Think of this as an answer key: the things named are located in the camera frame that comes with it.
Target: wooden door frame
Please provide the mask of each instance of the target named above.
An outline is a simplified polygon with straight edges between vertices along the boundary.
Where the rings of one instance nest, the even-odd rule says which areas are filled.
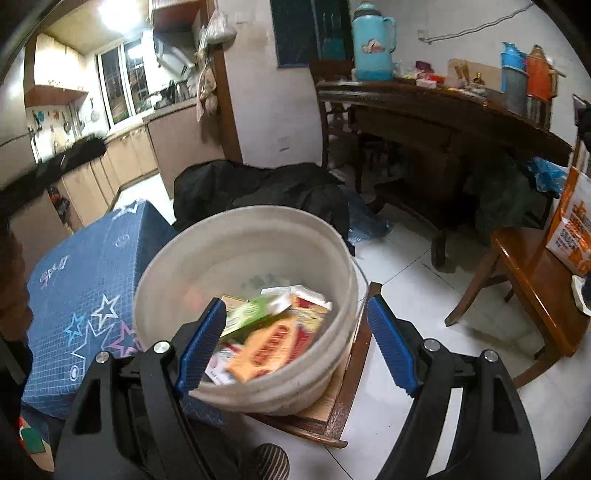
[[[205,8],[199,11],[201,24],[205,25],[212,17],[215,10],[213,0],[203,0]],[[234,109],[232,107],[232,98],[230,96],[230,86],[228,84],[228,73],[226,71],[226,58],[222,45],[210,46],[210,55],[213,57],[213,69],[216,75],[217,83],[217,102],[219,105],[219,131],[222,139],[222,148],[224,156],[228,160],[242,163],[242,151],[236,130],[236,119],[234,118]]]

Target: orange thermos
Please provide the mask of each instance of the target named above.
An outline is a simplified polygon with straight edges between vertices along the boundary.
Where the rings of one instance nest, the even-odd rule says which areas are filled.
[[[553,97],[550,68],[542,47],[534,45],[534,48],[525,60],[525,69],[530,75],[527,83],[528,95],[536,97],[543,102],[548,102]]]

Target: blue tablecloth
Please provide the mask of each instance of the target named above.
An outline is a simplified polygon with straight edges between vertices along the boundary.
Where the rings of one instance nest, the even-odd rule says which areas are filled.
[[[28,283],[34,360],[24,403],[65,419],[99,351],[120,358],[151,346],[141,345],[133,328],[134,294],[175,234],[150,202],[139,200],[76,232],[39,261]],[[183,408],[201,421],[222,422],[217,408],[188,395]]]

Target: kitchen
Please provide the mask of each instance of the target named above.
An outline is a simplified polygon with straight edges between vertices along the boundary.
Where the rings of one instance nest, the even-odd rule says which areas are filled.
[[[80,3],[29,41],[24,60],[36,161],[80,138],[107,143],[103,157],[56,185],[70,201],[74,231],[110,211],[129,186],[159,174],[172,198],[186,167],[227,156],[218,126],[222,103],[221,113],[197,120],[194,53],[205,2],[184,2],[182,11],[174,2]]]

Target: white tile floor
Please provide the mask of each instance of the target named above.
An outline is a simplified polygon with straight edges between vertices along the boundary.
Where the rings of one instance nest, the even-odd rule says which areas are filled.
[[[160,176],[124,191],[118,205],[136,198],[152,202],[172,222],[171,201]],[[382,213],[395,223],[384,239],[357,246],[357,259],[370,281],[383,284],[382,295],[400,318],[415,323],[424,337],[434,337],[454,352],[479,355],[494,348],[512,375],[532,363],[542,345],[540,334],[516,298],[503,301],[509,284],[483,291],[463,320],[450,328],[443,321],[472,279],[485,248],[469,231],[450,236],[443,271],[430,261],[429,228],[406,213],[387,206]],[[520,389],[535,441],[542,477],[562,460],[591,414],[591,344],[589,340],[570,359],[563,359],[546,374]],[[461,392],[452,395],[446,427],[431,473],[445,467],[455,433]],[[374,340],[363,370],[342,439],[345,449],[326,449],[241,417],[233,426],[245,448],[262,442],[281,445],[289,454],[291,480],[374,479],[390,453],[410,409],[411,399],[397,388]]]

